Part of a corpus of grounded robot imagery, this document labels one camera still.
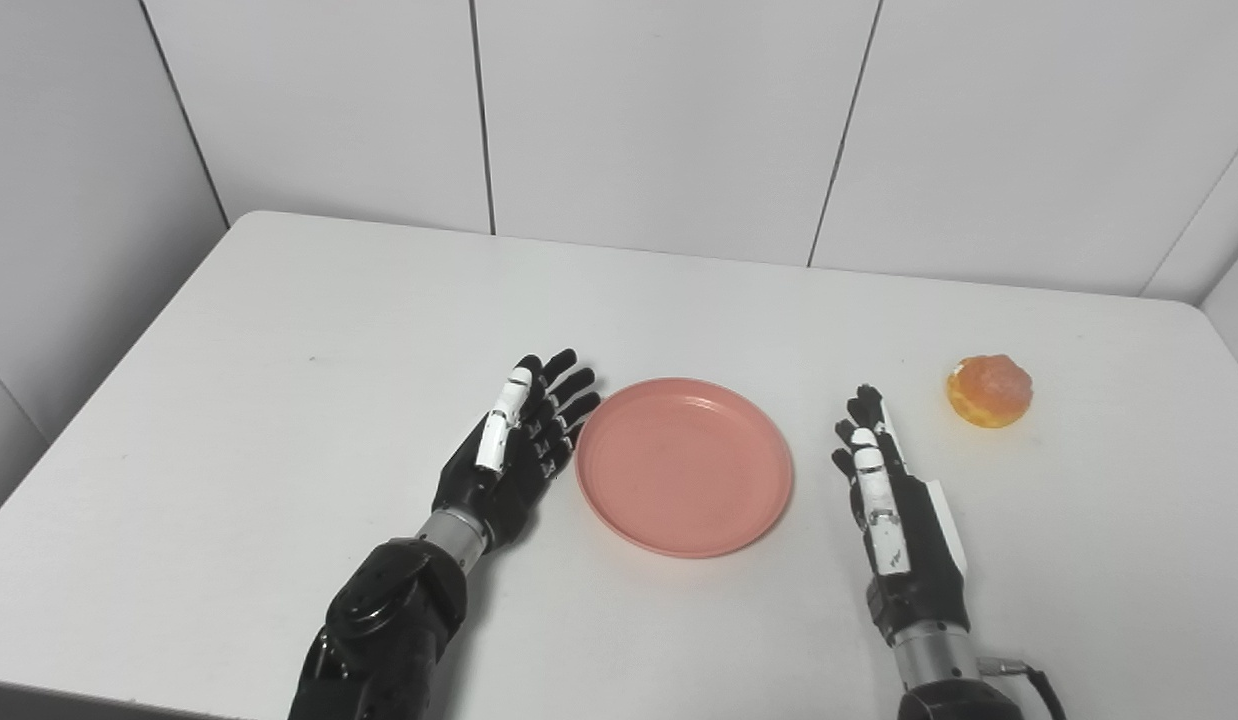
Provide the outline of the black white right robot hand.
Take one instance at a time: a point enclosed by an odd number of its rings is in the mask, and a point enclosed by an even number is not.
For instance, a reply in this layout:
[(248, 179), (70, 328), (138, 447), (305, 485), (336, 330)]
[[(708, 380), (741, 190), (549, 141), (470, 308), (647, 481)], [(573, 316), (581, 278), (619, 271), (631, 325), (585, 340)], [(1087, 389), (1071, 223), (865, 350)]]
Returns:
[(849, 510), (869, 560), (872, 624), (888, 645), (917, 624), (966, 632), (964, 572), (938, 484), (907, 469), (879, 388), (860, 384), (846, 411), (834, 426), (842, 447), (831, 460), (849, 482)]

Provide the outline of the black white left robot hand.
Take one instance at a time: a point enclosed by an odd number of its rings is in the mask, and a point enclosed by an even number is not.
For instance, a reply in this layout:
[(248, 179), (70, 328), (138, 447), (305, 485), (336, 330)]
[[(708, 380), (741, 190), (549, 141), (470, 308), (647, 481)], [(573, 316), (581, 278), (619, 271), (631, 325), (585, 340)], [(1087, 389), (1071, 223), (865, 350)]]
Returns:
[(432, 510), (472, 520), (488, 552), (517, 541), (600, 405), (595, 372), (573, 348), (524, 356), (439, 473)]

